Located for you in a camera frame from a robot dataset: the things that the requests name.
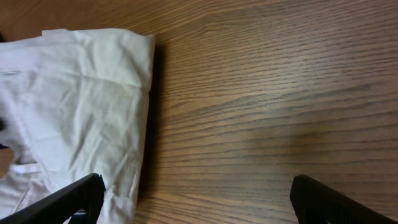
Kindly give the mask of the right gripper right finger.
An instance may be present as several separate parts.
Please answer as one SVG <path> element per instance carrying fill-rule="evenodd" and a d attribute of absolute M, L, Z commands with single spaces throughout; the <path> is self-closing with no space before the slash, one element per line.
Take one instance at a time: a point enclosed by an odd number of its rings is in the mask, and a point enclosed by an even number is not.
<path fill-rule="evenodd" d="M 290 201 L 299 224 L 397 224 L 303 174 L 293 179 Z"/>

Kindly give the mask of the beige shorts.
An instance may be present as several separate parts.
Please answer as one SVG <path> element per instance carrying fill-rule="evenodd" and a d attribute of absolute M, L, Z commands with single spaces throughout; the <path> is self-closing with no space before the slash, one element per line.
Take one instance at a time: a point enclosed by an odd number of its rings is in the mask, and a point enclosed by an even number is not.
<path fill-rule="evenodd" d="M 105 184 L 100 223 L 132 223 L 155 39 L 125 29 L 45 30 L 1 44 L 7 217 L 82 177 Z"/>

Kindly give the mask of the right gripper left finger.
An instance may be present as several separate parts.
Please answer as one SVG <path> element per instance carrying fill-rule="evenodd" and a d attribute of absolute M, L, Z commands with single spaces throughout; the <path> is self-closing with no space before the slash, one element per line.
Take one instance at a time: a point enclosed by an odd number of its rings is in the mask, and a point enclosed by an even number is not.
<path fill-rule="evenodd" d="M 1 220 L 1 224 L 96 224 L 106 191 L 92 173 Z"/>

